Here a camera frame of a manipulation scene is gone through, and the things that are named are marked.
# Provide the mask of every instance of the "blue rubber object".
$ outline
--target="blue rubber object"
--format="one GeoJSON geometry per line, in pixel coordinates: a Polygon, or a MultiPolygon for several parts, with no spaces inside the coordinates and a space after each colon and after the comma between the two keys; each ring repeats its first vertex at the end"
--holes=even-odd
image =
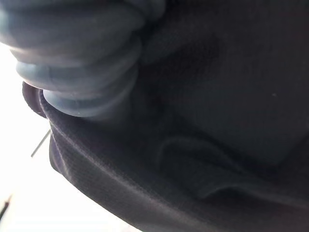
{"type": "Polygon", "coordinates": [[[24,81],[43,89],[56,109],[108,123],[125,118],[138,77],[138,31],[163,15],[165,0],[73,7],[77,2],[3,1],[0,42],[17,58],[24,81]]]}

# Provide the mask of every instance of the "ribbed grip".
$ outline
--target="ribbed grip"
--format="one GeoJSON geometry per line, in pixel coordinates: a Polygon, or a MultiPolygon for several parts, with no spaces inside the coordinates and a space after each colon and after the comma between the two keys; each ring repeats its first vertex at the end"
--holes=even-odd
{"type": "Polygon", "coordinates": [[[0,41],[24,81],[71,115],[112,120],[129,112],[141,43],[136,31],[165,0],[2,0],[0,41]]]}

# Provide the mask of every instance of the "blue ribbed tube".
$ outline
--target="blue ribbed tube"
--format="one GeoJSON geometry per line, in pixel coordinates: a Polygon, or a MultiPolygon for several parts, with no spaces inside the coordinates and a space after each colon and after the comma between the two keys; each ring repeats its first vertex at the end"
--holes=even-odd
{"type": "Polygon", "coordinates": [[[162,16],[165,0],[83,2],[3,0],[0,41],[17,58],[19,75],[56,109],[109,122],[129,113],[138,31],[162,16]]]}

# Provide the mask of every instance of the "black fabric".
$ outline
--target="black fabric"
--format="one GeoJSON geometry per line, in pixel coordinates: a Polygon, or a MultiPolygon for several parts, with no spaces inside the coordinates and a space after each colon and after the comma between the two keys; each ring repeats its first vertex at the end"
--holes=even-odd
{"type": "MultiPolygon", "coordinates": [[[[40,92],[52,166],[144,232],[309,231],[308,11],[304,0],[170,2],[145,31],[122,130],[40,92]]],[[[38,95],[27,100],[36,110],[38,95]]]]}

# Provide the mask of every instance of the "dark clothing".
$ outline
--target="dark clothing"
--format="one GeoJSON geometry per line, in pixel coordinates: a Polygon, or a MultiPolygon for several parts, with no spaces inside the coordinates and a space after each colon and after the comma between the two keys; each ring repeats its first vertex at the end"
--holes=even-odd
{"type": "MultiPolygon", "coordinates": [[[[44,30],[40,14],[60,10],[0,2],[8,14],[0,41],[12,47],[31,44],[27,36],[44,30]],[[28,11],[23,34],[10,15],[28,11]]],[[[46,2],[89,13],[107,4],[46,2]]],[[[51,123],[52,166],[144,232],[307,232],[308,28],[304,0],[170,1],[139,32],[139,76],[121,129],[66,115],[27,85],[25,98],[51,123]]]]}

